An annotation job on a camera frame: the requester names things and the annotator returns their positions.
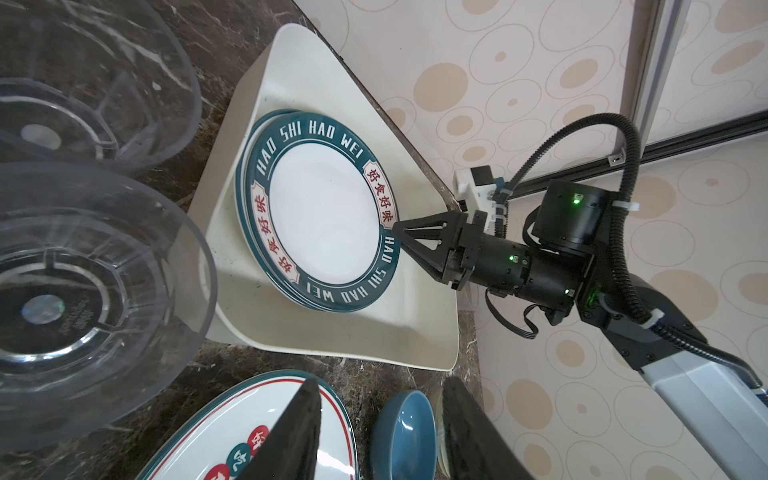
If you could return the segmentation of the white plate green line emblem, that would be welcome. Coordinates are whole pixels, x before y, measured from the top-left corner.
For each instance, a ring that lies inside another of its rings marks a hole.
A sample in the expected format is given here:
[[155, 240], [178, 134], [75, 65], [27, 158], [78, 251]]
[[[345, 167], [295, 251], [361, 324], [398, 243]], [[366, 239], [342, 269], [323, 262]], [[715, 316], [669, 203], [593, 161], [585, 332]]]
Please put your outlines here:
[[235, 204], [237, 209], [237, 218], [240, 224], [243, 238], [246, 242], [246, 245], [248, 246], [248, 249], [250, 250], [252, 257], [254, 258], [256, 263], [259, 265], [262, 272], [273, 283], [273, 286], [277, 290], [279, 290], [286, 298], [291, 300], [293, 303], [299, 306], [305, 307], [305, 304], [303, 304], [299, 298], [293, 295], [293, 291], [291, 291], [288, 287], [283, 286], [279, 281], [275, 281], [269, 275], [268, 265], [265, 263], [260, 252], [258, 251], [255, 240], [252, 235], [252, 227], [248, 219], [247, 210], [246, 210], [245, 187], [243, 186], [243, 180], [245, 179], [245, 168], [246, 168], [247, 160], [249, 159], [250, 154], [252, 152], [254, 142], [258, 139], [261, 132], [265, 128], [267, 128], [272, 122], [274, 122], [276, 119], [279, 119], [281, 117], [284, 117], [293, 113], [297, 113], [297, 110], [296, 109], [275, 110], [262, 116], [251, 126], [246, 137], [244, 138], [244, 145], [242, 147], [242, 151], [239, 154], [239, 158], [237, 160], [237, 167], [235, 170], [234, 180], [233, 180], [233, 190], [234, 190], [234, 199], [235, 199]]

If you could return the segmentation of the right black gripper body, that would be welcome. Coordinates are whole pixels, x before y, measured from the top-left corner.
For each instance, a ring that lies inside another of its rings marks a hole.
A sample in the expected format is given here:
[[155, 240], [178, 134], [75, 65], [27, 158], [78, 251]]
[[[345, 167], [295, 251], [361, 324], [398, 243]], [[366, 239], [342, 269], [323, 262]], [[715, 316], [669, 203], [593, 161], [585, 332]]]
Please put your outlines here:
[[447, 247], [447, 256], [442, 280], [456, 290], [474, 283], [500, 297], [531, 296], [534, 269], [541, 264], [536, 250], [485, 233], [482, 223], [469, 222], [466, 214], [452, 212], [444, 223], [441, 246]]

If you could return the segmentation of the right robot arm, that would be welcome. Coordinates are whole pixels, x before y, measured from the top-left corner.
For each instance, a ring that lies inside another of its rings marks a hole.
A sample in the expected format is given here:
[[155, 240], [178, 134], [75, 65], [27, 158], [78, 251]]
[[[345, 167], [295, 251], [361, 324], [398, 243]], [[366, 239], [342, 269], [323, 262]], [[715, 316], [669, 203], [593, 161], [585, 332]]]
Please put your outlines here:
[[578, 119], [545, 142], [551, 148], [595, 125], [624, 137], [620, 187], [608, 191], [553, 181], [526, 219], [521, 242], [507, 236], [507, 204], [541, 158], [535, 152], [499, 185], [494, 211], [447, 211], [395, 223], [402, 249], [434, 280], [487, 297], [514, 296], [539, 309], [551, 325], [570, 313], [598, 328], [733, 479], [767, 475], [767, 392], [742, 359], [719, 350], [663, 293], [630, 273], [624, 227], [640, 159], [636, 126], [617, 113]]

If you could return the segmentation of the green rim Hao Wei plate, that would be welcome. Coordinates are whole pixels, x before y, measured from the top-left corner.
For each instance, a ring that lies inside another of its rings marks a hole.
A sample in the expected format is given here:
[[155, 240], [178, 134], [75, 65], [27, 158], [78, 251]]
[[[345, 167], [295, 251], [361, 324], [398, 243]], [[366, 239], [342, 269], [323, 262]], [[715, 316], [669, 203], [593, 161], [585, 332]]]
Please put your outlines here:
[[269, 275], [305, 307], [362, 310], [397, 269], [399, 219], [383, 166], [350, 128], [297, 110], [253, 144], [243, 186], [256, 247]]

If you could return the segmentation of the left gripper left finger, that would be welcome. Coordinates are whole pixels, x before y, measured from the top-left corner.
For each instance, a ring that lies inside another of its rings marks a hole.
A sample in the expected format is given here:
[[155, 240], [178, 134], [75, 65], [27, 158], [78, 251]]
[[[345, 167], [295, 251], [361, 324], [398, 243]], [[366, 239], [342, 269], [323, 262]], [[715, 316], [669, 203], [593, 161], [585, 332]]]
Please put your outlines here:
[[306, 380], [238, 479], [312, 480], [320, 441], [321, 407], [318, 382]]

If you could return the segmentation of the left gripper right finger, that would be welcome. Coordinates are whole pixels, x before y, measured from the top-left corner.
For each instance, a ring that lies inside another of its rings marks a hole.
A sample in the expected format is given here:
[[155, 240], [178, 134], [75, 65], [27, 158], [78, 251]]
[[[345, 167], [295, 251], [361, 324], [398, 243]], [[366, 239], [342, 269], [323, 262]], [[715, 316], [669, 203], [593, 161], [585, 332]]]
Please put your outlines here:
[[459, 377], [443, 382], [442, 419], [451, 479], [532, 479]]

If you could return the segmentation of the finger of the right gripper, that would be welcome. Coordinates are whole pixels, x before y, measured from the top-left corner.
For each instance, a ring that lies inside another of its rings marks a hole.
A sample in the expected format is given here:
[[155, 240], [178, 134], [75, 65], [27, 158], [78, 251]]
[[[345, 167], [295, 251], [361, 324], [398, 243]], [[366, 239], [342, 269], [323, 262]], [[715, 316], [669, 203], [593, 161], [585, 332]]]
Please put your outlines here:
[[434, 241], [438, 247], [454, 247], [465, 214], [445, 211], [425, 217], [401, 220], [394, 224], [393, 234], [404, 244], [415, 246], [420, 240]]
[[403, 239], [402, 249], [433, 279], [442, 284], [454, 280], [455, 250], [438, 244], [436, 248], [424, 245], [418, 239]]

